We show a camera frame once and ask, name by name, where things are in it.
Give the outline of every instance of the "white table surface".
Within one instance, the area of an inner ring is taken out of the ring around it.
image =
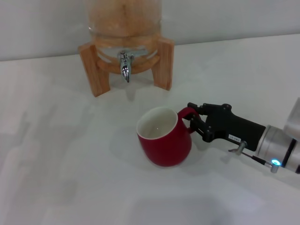
[[[229,103],[282,128],[300,96],[300,35],[181,45],[173,88],[151,72],[94,98],[79,55],[0,63],[1,225],[298,224],[300,175],[193,134],[188,158],[158,168],[135,124],[149,109]]]

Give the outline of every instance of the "metal tap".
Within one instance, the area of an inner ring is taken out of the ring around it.
[[[131,64],[133,60],[135,60],[135,57],[137,56],[143,56],[147,55],[147,50],[136,50],[136,51],[129,51],[129,50],[123,50],[119,53],[120,58],[120,69],[121,69],[121,75],[127,81],[127,83],[131,80]]]

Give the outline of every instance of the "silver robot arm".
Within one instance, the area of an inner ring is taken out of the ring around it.
[[[300,98],[297,100],[284,129],[268,125],[267,127],[240,118],[232,113],[229,104],[203,104],[198,107],[189,103],[201,117],[189,115],[190,127],[202,136],[205,142],[222,138],[239,145],[238,149],[229,150],[236,155],[244,155],[270,168],[276,173],[278,168],[289,169],[300,174]],[[249,155],[243,152],[254,152]]]
[[[300,98],[297,100],[284,129],[267,126],[255,155],[268,162],[277,160],[281,167],[300,174]]]

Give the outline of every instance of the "glass beverage dispenser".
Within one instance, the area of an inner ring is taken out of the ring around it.
[[[164,64],[173,67],[174,42],[161,37],[161,0],[84,1],[88,12],[91,43],[96,48],[97,57],[100,59],[97,65],[101,70],[121,73],[130,82],[131,74],[151,68],[156,84],[155,74],[161,73],[154,67],[161,68],[159,62],[163,58],[170,59],[170,62]],[[81,57],[88,74],[91,70],[84,62],[87,58],[83,58],[82,52]]]

